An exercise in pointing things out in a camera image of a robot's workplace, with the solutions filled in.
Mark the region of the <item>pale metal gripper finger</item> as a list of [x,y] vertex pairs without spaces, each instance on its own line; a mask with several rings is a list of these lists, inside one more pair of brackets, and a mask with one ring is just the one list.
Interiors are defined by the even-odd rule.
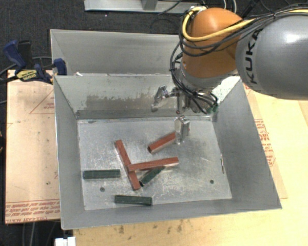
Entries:
[[167,100],[169,99],[169,93],[167,91],[167,86],[162,85],[158,87],[158,90],[154,96],[154,102],[151,104],[151,111],[157,112],[161,107],[163,107]]
[[184,115],[178,116],[174,119],[176,144],[180,145],[184,139],[189,135],[190,120]]

